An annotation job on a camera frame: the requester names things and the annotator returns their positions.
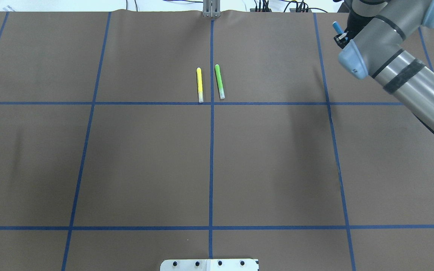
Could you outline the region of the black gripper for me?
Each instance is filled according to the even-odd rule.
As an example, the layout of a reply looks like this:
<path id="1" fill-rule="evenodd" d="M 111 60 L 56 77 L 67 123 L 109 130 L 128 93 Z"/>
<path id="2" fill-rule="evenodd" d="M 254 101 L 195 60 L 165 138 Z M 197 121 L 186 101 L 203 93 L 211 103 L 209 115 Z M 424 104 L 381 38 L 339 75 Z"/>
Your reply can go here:
<path id="1" fill-rule="evenodd" d="M 345 34 L 334 36 L 334 41 L 339 48 L 344 49 L 348 43 L 368 24 L 368 17 L 356 13 L 349 13 Z"/>

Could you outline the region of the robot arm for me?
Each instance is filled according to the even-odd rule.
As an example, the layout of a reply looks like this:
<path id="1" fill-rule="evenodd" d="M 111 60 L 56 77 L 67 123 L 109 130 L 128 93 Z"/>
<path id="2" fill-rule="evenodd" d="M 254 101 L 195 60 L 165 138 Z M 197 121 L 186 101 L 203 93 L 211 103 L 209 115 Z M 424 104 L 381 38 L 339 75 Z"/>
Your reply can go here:
<path id="1" fill-rule="evenodd" d="M 347 0 L 347 27 L 334 24 L 339 63 L 372 77 L 434 134 L 434 72 L 401 43 L 420 26 L 434 29 L 434 0 Z"/>

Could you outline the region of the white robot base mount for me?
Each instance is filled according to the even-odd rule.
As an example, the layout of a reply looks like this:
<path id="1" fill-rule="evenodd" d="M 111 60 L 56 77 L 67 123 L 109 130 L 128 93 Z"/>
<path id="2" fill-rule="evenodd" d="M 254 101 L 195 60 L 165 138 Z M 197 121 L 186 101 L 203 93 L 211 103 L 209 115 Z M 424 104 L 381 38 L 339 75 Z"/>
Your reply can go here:
<path id="1" fill-rule="evenodd" d="M 259 271 L 257 259 L 168 259 L 160 271 Z"/>

